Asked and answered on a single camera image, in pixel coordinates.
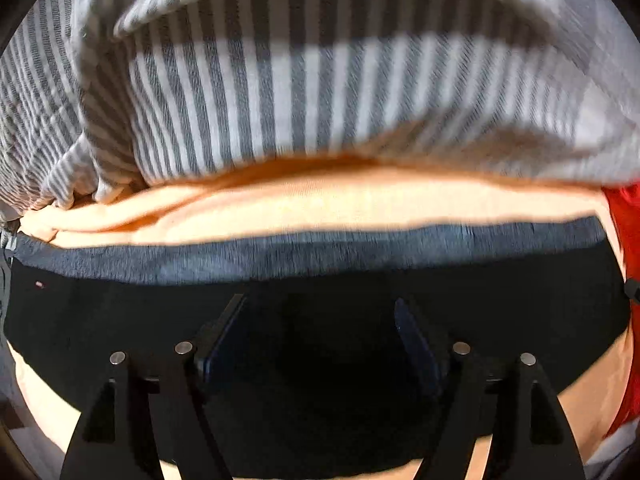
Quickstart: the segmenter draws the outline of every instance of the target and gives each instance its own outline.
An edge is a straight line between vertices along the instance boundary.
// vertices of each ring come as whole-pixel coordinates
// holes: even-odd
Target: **gray and white striped fabric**
[[[640,178],[640,44],[610,0],[38,0],[0,75],[19,214],[291,154]]]

